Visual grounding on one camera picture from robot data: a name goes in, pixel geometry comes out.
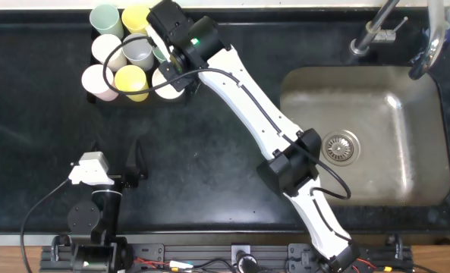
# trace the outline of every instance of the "wooden surface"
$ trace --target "wooden surface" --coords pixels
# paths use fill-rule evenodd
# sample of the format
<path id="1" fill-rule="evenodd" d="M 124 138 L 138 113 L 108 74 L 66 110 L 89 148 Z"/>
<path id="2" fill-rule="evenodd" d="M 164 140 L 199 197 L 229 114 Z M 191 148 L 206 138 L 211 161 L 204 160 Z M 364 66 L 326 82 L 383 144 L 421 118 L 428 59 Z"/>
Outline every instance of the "wooden surface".
<path id="1" fill-rule="evenodd" d="M 38 272 L 41 248 L 27 247 L 26 251 L 32 270 Z M 414 262 L 439 273 L 450 273 L 450 246 L 414 246 Z M 8 272 L 26 273 L 18 246 L 0 246 L 0 273 Z"/>

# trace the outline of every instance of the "drain strainer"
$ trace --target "drain strainer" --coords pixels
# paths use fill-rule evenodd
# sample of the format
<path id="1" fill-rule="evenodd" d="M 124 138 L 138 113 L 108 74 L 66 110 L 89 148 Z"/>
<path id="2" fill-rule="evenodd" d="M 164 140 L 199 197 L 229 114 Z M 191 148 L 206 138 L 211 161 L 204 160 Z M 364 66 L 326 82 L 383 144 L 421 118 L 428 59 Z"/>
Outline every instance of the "drain strainer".
<path id="1" fill-rule="evenodd" d="M 323 140 L 323 155 L 334 165 L 351 164 L 358 157 L 359 152 L 360 144 L 350 131 L 331 132 Z"/>

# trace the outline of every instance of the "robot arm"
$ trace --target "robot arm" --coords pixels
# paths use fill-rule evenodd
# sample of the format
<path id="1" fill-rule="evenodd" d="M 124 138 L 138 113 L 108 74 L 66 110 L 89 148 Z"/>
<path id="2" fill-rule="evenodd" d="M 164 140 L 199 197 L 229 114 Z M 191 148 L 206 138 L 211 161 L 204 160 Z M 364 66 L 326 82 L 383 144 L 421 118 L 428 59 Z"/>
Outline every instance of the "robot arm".
<path id="1" fill-rule="evenodd" d="M 294 147 L 297 144 L 319 158 L 319 135 L 312 129 L 303 132 L 273 105 L 247 73 L 233 46 L 220 37 L 214 21 L 204 17 L 194 23 L 171 0 L 152 8 L 147 20 L 148 34 L 170 61 L 161 64 L 165 69 L 159 67 L 167 80 L 173 78 L 170 73 L 166 75 L 169 68 L 174 68 L 176 74 L 216 68 L 239 80 L 237 84 L 224 74 L 198 73 L 199 79 L 230 106 L 253 135 L 266 159 L 258 167 L 260 176 L 272 190 L 291 200 L 314 247 L 323 256 L 323 271 L 342 272 L 349 268 L 359 251 L 336 220 L 324 194 L 311 191 L 320 187 L 315 163 Z M 183 88 L 176 83 L 173 86 L 177 90 Z"/>

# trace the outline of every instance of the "stainless steel sink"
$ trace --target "stainless steel sink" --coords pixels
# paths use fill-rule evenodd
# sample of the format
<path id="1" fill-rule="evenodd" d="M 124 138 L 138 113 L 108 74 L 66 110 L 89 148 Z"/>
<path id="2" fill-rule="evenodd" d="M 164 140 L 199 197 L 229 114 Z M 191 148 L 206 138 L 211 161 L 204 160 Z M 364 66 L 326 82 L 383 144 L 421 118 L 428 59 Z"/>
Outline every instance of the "stainless steel sink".
<path id="1" fill-rule="evenodd" d="M 428 206 L 450 191 L 437 85 L 409 67 L 303 67 L 282 83 L 281 108 L 323 138 L 321 160 L 349 185 L 336 205 Z M 320 169 L 323 187 L 344 190 Z"/>

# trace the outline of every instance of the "faucet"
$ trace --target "faucet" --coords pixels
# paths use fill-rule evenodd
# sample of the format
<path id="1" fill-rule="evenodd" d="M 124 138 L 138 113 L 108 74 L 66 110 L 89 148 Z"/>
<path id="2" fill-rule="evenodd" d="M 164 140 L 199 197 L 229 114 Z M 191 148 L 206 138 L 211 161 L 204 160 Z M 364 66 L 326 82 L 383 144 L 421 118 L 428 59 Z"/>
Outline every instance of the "faucet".
<path id="1" fill-rule="evenodd" d="M 406 18 L 393 31 L 386 31 L 382 33 L 382 24 L 386 17 L 392 12 L 393 8 L 400 0 L 388 0 L 378 14 L 367 23 L 364 31 L 358 39 L 353 39 L 350 43 L 350 50 L 353 55 L 365 56 L 370 48 L 370 43 L 378 42 L 378 36 L 386 35 L 386 42 L 395 41 L 395 32 L 406 21 Z M 443 0 L 427 0 L 429 10 L 429 25 L 430 37 L 429 43 L 424 52 L 421 52 L 417 57 L 412 69 L 408 72 L 408 76 L 412 80 L 420 79 L 434 64 L 439 56 L 445 36 L 445 17 L 444 17 L 444 3 Z"/>

